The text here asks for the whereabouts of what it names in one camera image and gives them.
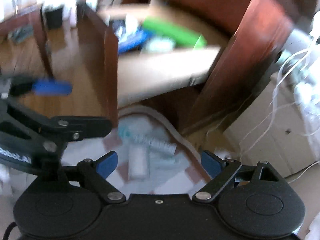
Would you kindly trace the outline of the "dark red wooden drawer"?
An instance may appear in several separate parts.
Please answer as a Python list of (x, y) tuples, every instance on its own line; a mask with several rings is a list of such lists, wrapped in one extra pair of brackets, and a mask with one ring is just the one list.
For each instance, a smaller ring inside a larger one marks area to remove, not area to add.
[[(104, 116), (143, 103), (181, 133), (237, 109), (275, 60), (296, 25), (309, 27), (317, 0), (125, 0), (92, 9), (82, 3), (90, 67)], [(153, 19), (190, 29), (193, 44), (164, 53), (118, 53), (106, 19)]]

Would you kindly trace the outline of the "white cabinet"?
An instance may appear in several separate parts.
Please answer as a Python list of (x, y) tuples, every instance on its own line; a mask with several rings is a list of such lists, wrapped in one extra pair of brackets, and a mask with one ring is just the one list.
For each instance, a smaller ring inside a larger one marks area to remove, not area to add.
[(272, 94), (276, 74), (250, 106), (224, 131), (245, 165), (269, 162), (282, 176), (288, 177), (316, 162), (309, 144), (319, 136), (317, 126), (305, 130), (302, 116), (289, 87), (282, 83), (277, 95), (277, 110), (272, 113)]

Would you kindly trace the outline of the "blue wet wipes pack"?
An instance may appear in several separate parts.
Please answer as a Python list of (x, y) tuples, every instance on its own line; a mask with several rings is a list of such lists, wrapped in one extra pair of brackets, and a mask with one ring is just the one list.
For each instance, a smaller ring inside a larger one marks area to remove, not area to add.
[(149, 40), (153, 33), (143, 29), (138, 23), (119, 22), (119, 27), (115, 31), (118, 38), (118, 54), (127, 53)]

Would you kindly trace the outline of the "green foam roller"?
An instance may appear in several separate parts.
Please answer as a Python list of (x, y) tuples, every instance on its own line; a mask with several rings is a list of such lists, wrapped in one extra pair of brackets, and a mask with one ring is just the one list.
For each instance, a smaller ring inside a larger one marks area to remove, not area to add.
[(147, 17), (142, 27), (157, 35), (169, 37), (182, 47), (197, 49), (204, 48), (208, 44), (201, 33), (160, 18)]

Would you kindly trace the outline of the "pale green yarn ball lower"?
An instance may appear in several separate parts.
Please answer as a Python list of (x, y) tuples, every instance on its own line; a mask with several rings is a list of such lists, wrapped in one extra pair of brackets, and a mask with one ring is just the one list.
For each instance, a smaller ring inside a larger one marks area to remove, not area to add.
[(176, 42), (168, 37), (153, 37), (143, 46), (145, 53), (167, 53), (174, 50)]

